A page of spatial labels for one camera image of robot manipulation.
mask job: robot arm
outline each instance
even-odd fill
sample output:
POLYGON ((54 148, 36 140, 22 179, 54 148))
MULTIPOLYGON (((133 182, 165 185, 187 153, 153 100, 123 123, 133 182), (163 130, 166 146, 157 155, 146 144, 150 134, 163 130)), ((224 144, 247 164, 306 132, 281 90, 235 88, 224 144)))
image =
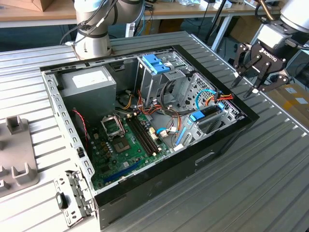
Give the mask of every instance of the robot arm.
POLYGON ((257 80, 244 97, 252 92, 268 92, 289 83, 285 70, 287 62, 293 57, 296 49, 307 49, 303 45, 309 39, 309 1, 290 0, 281 10, 279 20, 274 20, 269 13, 264 0, 259 0, 257 8, 266 7, 269 20, 263 20, 263 27, 258 34, 258 42, 254 45, 241 43, 237 48, 234 61, 236 79, 232 83, 235 87, 242 80, 249 69, 254 69, 257 80), (270 74, 276 74, 276 81, 265 84, 270 74))
POLYGON ((108 56, 112 51, 108 26, 134 22, 144 11, 143 0, 75 0, 74 7, 78 25, 83 24, 75 41, 81 58, 108 56))

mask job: motherboard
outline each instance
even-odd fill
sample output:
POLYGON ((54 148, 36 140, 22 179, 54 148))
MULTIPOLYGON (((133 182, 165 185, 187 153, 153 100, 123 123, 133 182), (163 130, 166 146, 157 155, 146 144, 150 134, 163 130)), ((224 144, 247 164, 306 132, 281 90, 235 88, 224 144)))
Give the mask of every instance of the motherboard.
POLYGON ((154 140, 151 137, 151 125, 145 115, 119 118, 118 122, 121 125, 109 120, 104 126, 98 125, 88 130, 91 138, 89 151, 96 170, 92 177, 95 190, 119 180, 137 168, 156 162, 171 152, 160 138, 154 140), (119 126, 124 129, 123 136, 117 135, 111 139, 110 135, 117 132, 119 126))

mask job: gray power supply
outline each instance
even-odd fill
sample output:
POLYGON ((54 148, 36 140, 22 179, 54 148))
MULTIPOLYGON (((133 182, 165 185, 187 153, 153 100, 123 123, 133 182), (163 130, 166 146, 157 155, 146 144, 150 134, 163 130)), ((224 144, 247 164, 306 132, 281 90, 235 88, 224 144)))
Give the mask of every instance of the gray power supply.
POLYGON ((104 66, 63 74, 62 99, 89 121, 100 121, 115 108, 116 82, 104 66))

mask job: red wire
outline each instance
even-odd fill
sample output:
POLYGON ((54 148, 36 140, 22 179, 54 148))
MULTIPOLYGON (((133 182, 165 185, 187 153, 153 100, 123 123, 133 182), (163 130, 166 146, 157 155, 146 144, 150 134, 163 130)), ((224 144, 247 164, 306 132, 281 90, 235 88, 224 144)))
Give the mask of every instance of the red wire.
POLYGON ((86 129, 86 124, 85 124, 85 120, 84 120, 84 117, 77 111, 77 110, 72 110, 74 113, 76 113, 82 120, 83 122, 83 126, 84 126, 84 130, 85 130, 85 139, 86 139, 86 142, 88 143, 88 138, 87 138, 87 129, 86 129))
MULTIPOLYGON (((231 100, 233 99, 233 96, 232 97, 225 97, 225 98, 218 98, 217 101, 221 101, 221 100, 231 100)), ((209 101, 206 101, 206 106, 208 106, 209 102, 213 100, 213 97, 209 99, 209 101)))

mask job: metal table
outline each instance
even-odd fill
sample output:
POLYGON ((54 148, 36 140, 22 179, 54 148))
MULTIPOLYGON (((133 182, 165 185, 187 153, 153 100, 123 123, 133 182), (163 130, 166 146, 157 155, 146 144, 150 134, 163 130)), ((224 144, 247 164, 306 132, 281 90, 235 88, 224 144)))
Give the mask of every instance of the metal table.
MULTIPOLYGON (((180 44, 229 86, 228 66, 186 32, 112 41, 117 54, 180 44)), ((66 153, 39 67, 76 60, 70 47, 0 53, 0 122, 15 114, 30 121, 38 165, 37 185, 0 199, 3 231, 66 231, 53 179, 75 169, 66 153)), ((241 97, 248 83, 233 89, 241 97)), ((245 100, 260 119, 203 170, 112 224, 109 232, 301 231, 309 225, 308 135, 264 95, 245 100)), ((73 231, 97 231, 96 219, 73 231)))

